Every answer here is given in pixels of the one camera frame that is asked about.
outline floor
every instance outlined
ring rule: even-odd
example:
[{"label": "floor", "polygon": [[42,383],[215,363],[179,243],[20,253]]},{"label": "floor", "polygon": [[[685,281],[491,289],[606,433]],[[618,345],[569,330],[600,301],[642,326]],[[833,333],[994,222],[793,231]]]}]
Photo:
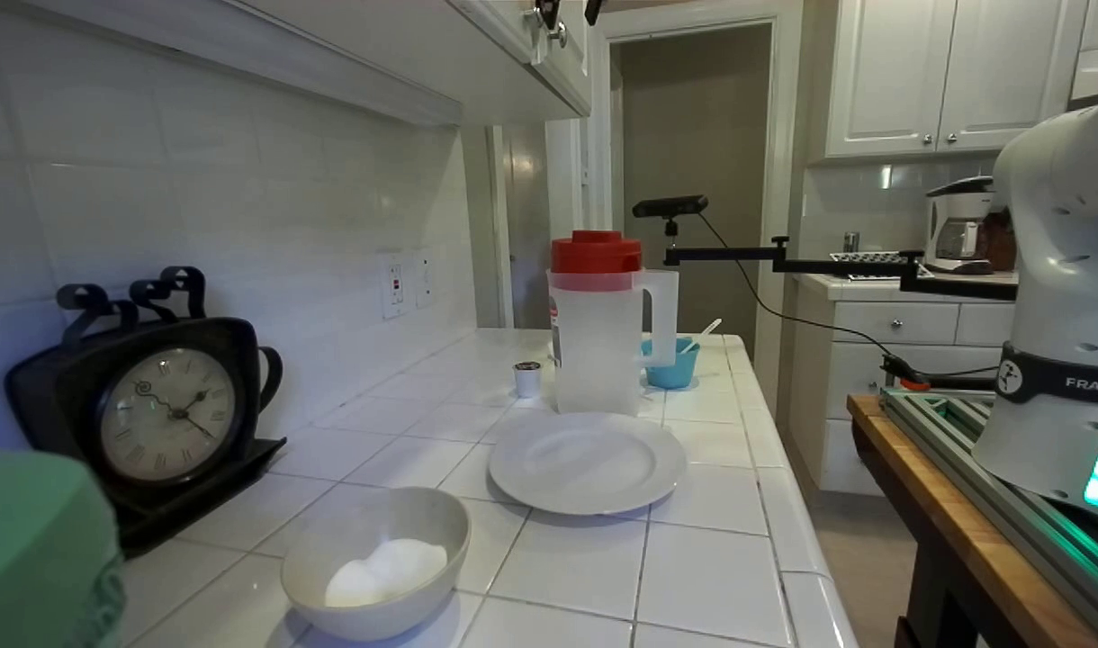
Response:
[{"label": "floor", "polygon": [[906,609],[910,533],[884,495],[817,492],[800,465],[797,474],[862,648],[888,648]]}]

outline wall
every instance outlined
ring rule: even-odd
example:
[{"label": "wall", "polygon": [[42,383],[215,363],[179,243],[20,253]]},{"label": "wall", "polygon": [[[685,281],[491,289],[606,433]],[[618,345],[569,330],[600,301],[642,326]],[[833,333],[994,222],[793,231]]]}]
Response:
[{"label": "wall", "polygon": [[857,231],[863,248],[923,248],[924,194],[973,174],[989,174],[994,153],[932,163],[848,163],[803,174],[800,254],[844,248]]},{"label": "wall", "polygon": [[[724,29],[617,47],[622,67],[622,206],[707,194],[707,216],[731,243],[760,243],[769,29]],[[628,219],[647,267],[661,261],[661,219]],[[680,243],[715,248],[680,219]],[[680,267],[680,326],[757,333],[752,296],[731,261]]]},{"label": "wall", "polygon": [[[295,437],[473,323],[456,134],[0,14],[0,379],[56,343],[56,283],[122,296],[166,261],[203,267],[209,313],[284,354]],[[408,291],[392,317],[385,261]],[[0,447],[26,447],[2,387]]]}]

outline doorway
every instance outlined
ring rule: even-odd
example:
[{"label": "doorway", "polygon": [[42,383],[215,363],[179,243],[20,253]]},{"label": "doorway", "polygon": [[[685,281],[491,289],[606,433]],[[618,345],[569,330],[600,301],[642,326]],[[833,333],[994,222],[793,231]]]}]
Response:
[{"label": "doorway", "polygon": [[[667,36],[613,47],[613,87],[622,114],[622,228],[661,261],[661,219],[635,219],[629,206],[707,194],[708,222],[728,243],[760,243],[769,24]],[[702,219],[677,219],[677,243],[715,248]],[[724,317],[721,330],[752,343],[757,309],[734,261],[680,267],[680,330]]]}]

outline door frame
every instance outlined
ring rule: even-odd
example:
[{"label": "door frame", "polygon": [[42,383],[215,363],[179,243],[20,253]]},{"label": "door frame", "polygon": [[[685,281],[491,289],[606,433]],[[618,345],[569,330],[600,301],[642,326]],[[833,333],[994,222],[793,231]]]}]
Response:
[{"label": "door frame", "polygon": [[[587,168],[589,194],[587,213],[598,228],[622,228],[622,96],[613,87],[613,47],[642,38],[671,38],[721,29],[769,29],[769,73],[768,73],[768,140],[762,140],[762,213],[760,237],[788,234],[793,228],[793,188],[797,188],[797,93],[800,93],[800,53],[803,53],[803,0],[692,0],[642,12],[606,12],[589,44],[589,140]],[[786,277],[760,267],[760,299],[786,309]],[[779,411],[780,374],[780,320],[757,309],[757,379],[769,411]]]}]

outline clock face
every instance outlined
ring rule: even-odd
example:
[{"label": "clock face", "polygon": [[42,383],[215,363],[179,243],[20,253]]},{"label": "clock face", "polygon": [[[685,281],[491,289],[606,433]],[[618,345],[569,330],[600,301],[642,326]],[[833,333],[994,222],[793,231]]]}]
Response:
[{"label": "clock face", "polygon": [[236,385],[228,366],[174,345],[126,366],[100,403],[100,450],[137,481],[198,470],[235,437]]}]

